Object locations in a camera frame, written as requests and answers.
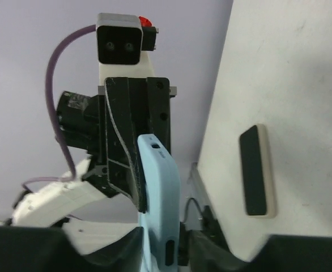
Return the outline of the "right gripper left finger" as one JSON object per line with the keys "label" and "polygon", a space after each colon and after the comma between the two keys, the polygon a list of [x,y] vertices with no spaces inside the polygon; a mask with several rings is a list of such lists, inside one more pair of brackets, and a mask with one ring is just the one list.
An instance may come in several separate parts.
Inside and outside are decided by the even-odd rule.
{"label": "right gripper left finger", "polygon": [[81,255],[60,228],[0,226],[0,271],[139,271],[143,228]]}

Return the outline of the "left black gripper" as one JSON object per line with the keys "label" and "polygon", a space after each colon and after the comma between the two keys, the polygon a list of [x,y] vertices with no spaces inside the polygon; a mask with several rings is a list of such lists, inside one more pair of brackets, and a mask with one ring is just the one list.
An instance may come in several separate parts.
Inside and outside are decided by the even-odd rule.
{"label": "left black gripper", "polygon": [[66,144],[88,154],[80,179],[107,197],[124,194],[144,213],[146,186],[137,138],[154,134],[171,152],[169,80],[106,78],[93,97],[63,92],[56,112]]}

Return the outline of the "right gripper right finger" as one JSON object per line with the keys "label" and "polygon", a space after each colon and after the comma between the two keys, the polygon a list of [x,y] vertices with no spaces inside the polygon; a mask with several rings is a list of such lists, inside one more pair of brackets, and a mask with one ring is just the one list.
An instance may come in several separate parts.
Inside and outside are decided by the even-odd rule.
{"label": "right gripper right finger", "polygon": [[201,231],[187,232],[191,271],[332,271],[332,237],[271,235],[243,261]]}

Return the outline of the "phone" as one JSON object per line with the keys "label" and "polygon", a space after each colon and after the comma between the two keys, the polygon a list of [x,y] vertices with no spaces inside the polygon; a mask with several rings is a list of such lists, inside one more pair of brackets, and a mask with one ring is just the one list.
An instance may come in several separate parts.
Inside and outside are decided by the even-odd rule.
{"label": "phone", "polygon": [[275,190],[266,126],[255,124],[239,136],[241,180],[247,216],[273,218]]}
{"label": "phone", "polygon": [[138,137],[146,181],[147,211],[139,214],[144,229],[140,271],[177,271],[181,181],[175,160],[153,134]]}

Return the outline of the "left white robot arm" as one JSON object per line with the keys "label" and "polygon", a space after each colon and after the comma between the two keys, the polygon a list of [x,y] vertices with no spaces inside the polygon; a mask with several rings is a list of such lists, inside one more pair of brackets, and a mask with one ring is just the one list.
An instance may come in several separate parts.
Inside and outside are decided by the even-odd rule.
{"label": "left white robot arm", "polygon": [[147,208],[146,178],[137,140],[153,134],[171,146],[167,78],[107,78],[90,97],[63,92],[56,114],[69,147],[85,150],[76,178],[57,178],[36,192],[24,189],[15,202],[13,226],[61,226],[76,209],[123,194],[140,212]]}

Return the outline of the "phone in cream case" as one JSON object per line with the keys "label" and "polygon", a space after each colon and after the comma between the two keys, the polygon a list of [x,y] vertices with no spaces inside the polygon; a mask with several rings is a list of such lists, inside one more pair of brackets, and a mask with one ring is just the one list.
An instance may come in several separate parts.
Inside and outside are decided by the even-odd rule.
{"label": "phone in cream case", "polygon": [[239,136],[241,180],[247,216],[273,218],[275,190],[266,126],[255,124]]}

